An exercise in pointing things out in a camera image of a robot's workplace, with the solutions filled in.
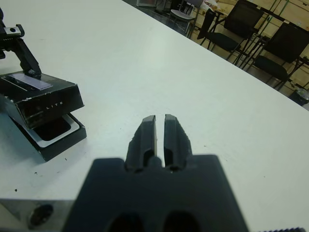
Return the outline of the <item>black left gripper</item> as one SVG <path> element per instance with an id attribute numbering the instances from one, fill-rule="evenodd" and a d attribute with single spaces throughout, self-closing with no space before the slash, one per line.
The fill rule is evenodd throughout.
<path id="1" fill-rule="evenodd" d="M 24 36 L 23 27 L 21 24 L 16 24 L 15 27 L 6 27 L 3 22 L 3 18 L 4 14 L 2 9 L 0 9 L 0 59 L 5 58 L 4 50 L 9 48 L 8 41 L 16 38 L 15 54 L 20 60 L 20 66 L 23 69 L 24 74 L 40 80 L 42 72 L 39 67 L 39 63 L 32 55 L 25 42 L 20 39 Z"/>

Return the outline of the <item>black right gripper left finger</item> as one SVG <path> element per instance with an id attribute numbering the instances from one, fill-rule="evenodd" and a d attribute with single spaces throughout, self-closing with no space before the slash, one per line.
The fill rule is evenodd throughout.
<path id="1" fill-rule="evenodd" d="M 125 169 L 140 172 L 148 166 L 152 157 L 157 155 L 156 117 L 145 117 L 129 142 Z"/>

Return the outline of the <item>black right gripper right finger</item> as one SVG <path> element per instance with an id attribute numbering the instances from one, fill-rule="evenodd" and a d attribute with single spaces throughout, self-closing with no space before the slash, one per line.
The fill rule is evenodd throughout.
<path id="1" fill-rule="evenodd" d="M 183 170 L 192 156 L 191 142 L 177 117 L 165 114 L 164 121 L 164 161 L 171 172 Z"/>

